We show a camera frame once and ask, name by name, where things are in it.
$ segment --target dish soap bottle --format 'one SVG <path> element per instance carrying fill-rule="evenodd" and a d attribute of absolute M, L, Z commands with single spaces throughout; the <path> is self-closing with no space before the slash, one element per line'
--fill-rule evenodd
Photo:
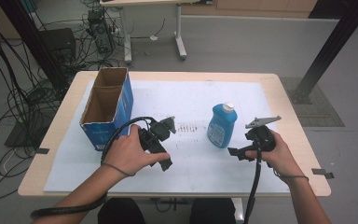
<path fill-rule="evenodd" d="M 214 106 L 213 117 L 207 131 L 209 140 L 217 147 L 228 146 L 236 120 L 237 112 L 234 110 L 234 104 L 224 103 Z"/>

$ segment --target bottle label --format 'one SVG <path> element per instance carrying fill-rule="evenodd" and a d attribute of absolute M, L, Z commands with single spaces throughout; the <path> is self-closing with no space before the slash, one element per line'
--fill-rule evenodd
<path fill-rule="evenodd" d="M 208 138 L 216 146 L 221 147 L 225 139 L 225 129 L 220 125 L 211 123 L 208 128 Z"/>

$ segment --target electronic device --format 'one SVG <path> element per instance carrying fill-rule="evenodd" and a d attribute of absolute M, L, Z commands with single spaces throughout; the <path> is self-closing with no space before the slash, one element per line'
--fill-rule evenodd
<path fill-rule="evenodd" d="M 170 137 L 170 133 L 176 133 L 173 119 L 174 117 L 169 117 L 158 122 L 151 117 L 139 117 L 126 122 L 119 129 L 117 129 L 115 133 L 113 133 L 112 137 L 106 143 L 103 150 L 103 155 L 101 156 L 101 163 L 104 161 L 107 152 L 109 151 L 113 142 L 117 139 L 118 135 L 126 127 L 141 120 L 147 124 L 147 129 L 143 128 L 138 131 L 139 141 L 141 143 L 142 149 L 144 151 L 148 150 L 150 153 L 167 152 L 159 141 L 163 142 Z M 165 161 L 160 161 L 159 164 L 161 165 L 162 171 L 166 171 L 172 165 L 172 161 L 171 159 L 167 159 Z"/>
<path fill-rule="evenodd" d="M 249 222 L 249 217 L 252 214 L 253 207 L 255 205 L 255 192 L 258 186 L 258 180 L 260 179 L 261 173 L 261 152 L 262 151 L 272 151 L 276 147 L 274 135 L 272 135 L 269 128 L 266 124 L 280 120 L 281 117 L 277 116 L 276 118 L 265 118 L 258 119 L 255 118 L 250 124 L 245 125 L 246 129 L 252 128 L 248 133 L 245 134 L 246 139 L 252 140 L 253 143 L 248 147 L 243 147 L 237 149 L 234 147 L 229 147 L 228 152 L 231 156 L 238 157 L 238 160 L 247 160 L 254 161 L 255 159 L 249 158 L 245 155 L 245 152 L 248 150 L 255 150 L 257 152 L 257 163 L 255 164 L 255 179 L 252 185 L 251 193 L 249 194 L 249 200 L 246 205 L 246 212 L 244 217 L 244 222 L 247 224 Z"/>
<path fill-rule="evenodd" d="M 76 58 L 76 41 L 70 28 L 39 31 L 48 50 L 59 63 L 73 62 Z"/>
<path fill-rule="evenodd" d="M 258 119 L 255 118 L 250 124 L 245 125 L 245 128 L 252 128 L 248 133 L 245 134 L 246 139 L 252 140 L 253 143 L 248 147 L 243 147 L 240 149 L 229 147 L 228 152 L 231 156 L 238 157 L 238 160 L 247 160 L 254 161 L 255 159 L 249 158 L 245 155 L 245 152 L 248 150 L 257 150 L 260 147 L 261 151 L 272 151 L 276 144 L 274 135 L 272 135 L 269 128 L 266 124 L 280 120 L 281 117 L 276 118 L 265 118 Z"/>
<path fill-rule="evenodd" d="M 112 29 L 106 24 L 104 19 L 104 10 L 89 10 L 89 34 L 97 45 L 97 50 L 100 53 L 108 53 L 113 51 L 113 37 L 111 35 Z"/>

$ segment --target forearm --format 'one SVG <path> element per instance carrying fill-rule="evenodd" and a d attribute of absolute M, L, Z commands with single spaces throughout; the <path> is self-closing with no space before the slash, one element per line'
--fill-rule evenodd
<path fill-rule="evenodd" d="M 101 166 L 54 207 L 72 207 L 94 203 L 123 178 L 124 175 L 116 170 Z M 41 217 L 36 219 L 34 223 L 79 223 L 87 213 Z"/>
<path fill-rule="evenodd" d="M 293 206 L 298 223 L 331 223 L 313 193 L 307 178 L 290 178 L 287 180 L 287 184 L 292 194 Z"/>

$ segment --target wristband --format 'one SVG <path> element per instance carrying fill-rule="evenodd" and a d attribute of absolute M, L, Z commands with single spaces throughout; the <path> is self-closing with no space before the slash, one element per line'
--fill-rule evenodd
<path fill-rule="evenodd" d="M 309 182 L 310 182 L 310 179 L 306 176 L 306 175 L 279 175 L 278 172 L 276 170 L 274 170 L 274 174 L 279 177 L 280 179 L 283 179 L 283 178 L 306 178 Z"/>
<path fill-rule="evenodd" d="M 124 171 L 118 169 L 116 166 L 111 165 L 111 164 L 109 164 L 109 163 L 103 162 L 102 165 L 109 166 L 110 168 L 113 168 L 113 169 L 115 169 L 115 170 L 121 172 L 121 173 L 122 173 L 123 175 L 125 175 L 125 176 L 135 176 L 135 175 L 130 175 L 130 174 L 128 174 L 128 173 L 126 173 L 126 172 L 124 172 Z"/>

